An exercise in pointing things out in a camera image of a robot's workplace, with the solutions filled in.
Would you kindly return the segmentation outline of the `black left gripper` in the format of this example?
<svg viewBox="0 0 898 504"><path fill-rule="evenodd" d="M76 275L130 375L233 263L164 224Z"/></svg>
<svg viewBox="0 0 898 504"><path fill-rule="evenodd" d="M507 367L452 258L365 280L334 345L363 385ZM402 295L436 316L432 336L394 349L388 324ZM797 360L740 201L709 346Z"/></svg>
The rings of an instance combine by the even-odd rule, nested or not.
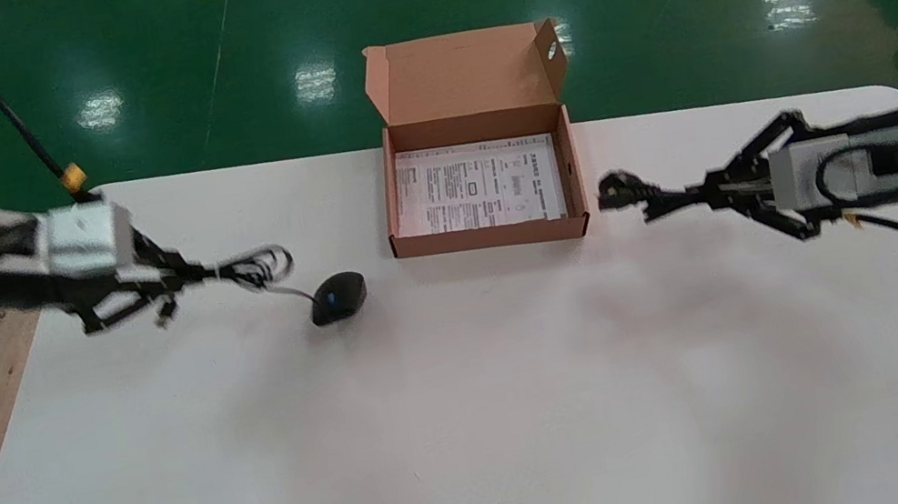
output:
<svg viewBox="0 0 898 504"><path fill-rule="evenodd" d="M71 277L62 282L66 311L81 312L85 336L113 331L132 316L151 307L156 308L155 324L174 321L178 295L188 287L229 280L220 274L216 265L203 266L180 255L178 250L166 250L141 231L132 233L133 254L139 266L157 269L150 278L127 278L117 273ZM110 298L135 297L109 313L97 308Z"/></svg>

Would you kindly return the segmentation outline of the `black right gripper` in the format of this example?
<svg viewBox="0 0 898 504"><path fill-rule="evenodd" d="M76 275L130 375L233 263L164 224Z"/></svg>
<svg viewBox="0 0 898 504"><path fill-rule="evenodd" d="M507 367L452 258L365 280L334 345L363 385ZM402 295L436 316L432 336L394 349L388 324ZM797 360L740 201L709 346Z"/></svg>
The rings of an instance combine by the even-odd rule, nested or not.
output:
<svg viewBox="0 0 898 504"><path fill-rule="evenodd" d="M819 221L789 216L778 207L769 158L776 140L801 134L808 126L800 111L776 115L722 169L706 174L702 183L682 190L639 183L647 222L668 217L684 207L704 205L713 211L726 209L784 235L807 241L821 234Z"/></svg>

